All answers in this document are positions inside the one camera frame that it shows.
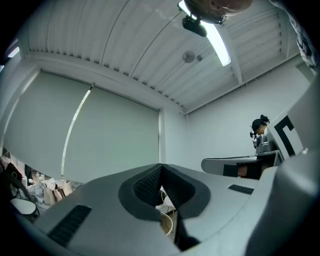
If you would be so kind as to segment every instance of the vent grille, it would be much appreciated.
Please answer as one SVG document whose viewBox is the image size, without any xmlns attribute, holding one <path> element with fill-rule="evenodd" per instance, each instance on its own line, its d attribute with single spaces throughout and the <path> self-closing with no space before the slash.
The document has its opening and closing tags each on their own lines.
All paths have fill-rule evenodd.
<svg viewBox="0 0 320 256">
<path fill-rule="evenodd" d="M 48 236 L 61 246 L 65 247 L 87 218 L 90 211 L 91 208 L 85 205 L 77 205 L 59 222 Z"/>
</svg>

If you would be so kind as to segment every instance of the white wall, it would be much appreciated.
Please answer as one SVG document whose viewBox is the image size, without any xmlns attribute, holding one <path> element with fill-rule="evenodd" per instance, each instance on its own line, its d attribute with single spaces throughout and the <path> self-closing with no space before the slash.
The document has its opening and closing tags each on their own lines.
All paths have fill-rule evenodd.
<svg viewBox="0 0 320 256">
<path fill-rule="evenodd" d="M 164 109 L 160 112 L 160 122 L 163 123 L 160 129 L 160 141 L 164 147 L 164 158 L 160 158 L 162 163 L 187 167 L 187 123 L 183 114 Z"/>
<path fill-rule="evenodd" d="M 40 68 L 34 62 L 21 59 L 18 53 L 0 72 L 0 152 L 10 114 L 23 91 L 39 71 Z"/>
<path fill-rule="evenodd" d="M 201 171 L 204 158 L 253 155 L 249 136 L 253 120 L 263 114 L 272 121 L 307 89 L 307 79 L 296 68 L 301 62 L 297 56 L 189 114 L 186 167 Z"/>
</svg>

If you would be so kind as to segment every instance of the roller blind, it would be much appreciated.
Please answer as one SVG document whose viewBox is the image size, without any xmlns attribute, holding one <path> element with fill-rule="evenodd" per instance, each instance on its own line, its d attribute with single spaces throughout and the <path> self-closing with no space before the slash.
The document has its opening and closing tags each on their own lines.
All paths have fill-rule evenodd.
<svg viewBox="0 0 320 256">
<path fill-rule="evenodd" d="M 35 170 L 60 178 L 66 136 L 89 89 L 85 83 L 39 73 L 13 111 L 4 147 Z"/>
<path fill-rule="evenodd" d="M 94 87 L 68 141 L 64 177 L 88 182 L 159 162 L 158 112 Z"/>
</svg>

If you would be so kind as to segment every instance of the corrugated metal ceiling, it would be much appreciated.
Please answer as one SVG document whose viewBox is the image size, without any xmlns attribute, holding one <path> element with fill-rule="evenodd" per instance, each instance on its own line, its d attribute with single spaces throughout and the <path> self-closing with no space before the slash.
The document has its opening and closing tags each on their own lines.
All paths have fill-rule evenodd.
<svg viewBox="0 0 320 256">
<path fill-rule="evenodd" d="M 299 52 L 286 14 L 267 0 L 255 0 L 217 27 L 229 36 L 238 62 L 231 55 L 231 64 L 222 67 L 207 38 L 183 29 L 179 1 L 49 0 L 29 19 L 29 52 L 66 55 L 113 69 L 187 112 L 205 104 L 207 95 L 223 95 Z M 201 61 L 185 63 L 186 51 Z"/>
</svg>

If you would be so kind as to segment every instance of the ceiling light fixture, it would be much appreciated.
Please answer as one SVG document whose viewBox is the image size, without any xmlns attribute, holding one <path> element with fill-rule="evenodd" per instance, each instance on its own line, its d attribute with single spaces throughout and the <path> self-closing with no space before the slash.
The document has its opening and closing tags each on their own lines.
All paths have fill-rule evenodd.
<svg viewBox="0 0 320 256">
<path fill-rule="evenodd" d="M 17 46 L 16 48 L 13 49 L 12 52 L 9 53 L 8 57 L 13 58 L 18 52 L 20 51 L 19 47 Z"/>
<path fill-rule="evenodd" d="M 181 1 L 178 3 L 178 6 L 183 10 L 187 15 L 191 16 L 190 11 L 188 10 L 185 1 Z M 207 35 L 206 38 L 208 38 L 210 44 L 213 46 L 216 54 L 219 57 L 219 60 L 223 67 L 229 65 L 231 63 L 231 59 L 227 50 L 227 47 L 225 46 L 224 41 L 222 40 L 222 37 L 220 36 L 216 26 L 214 24 L 210 24 L 204 21 L 201 21 L 201 25 L 204 26 L 206 29 Z"/>
</svg>

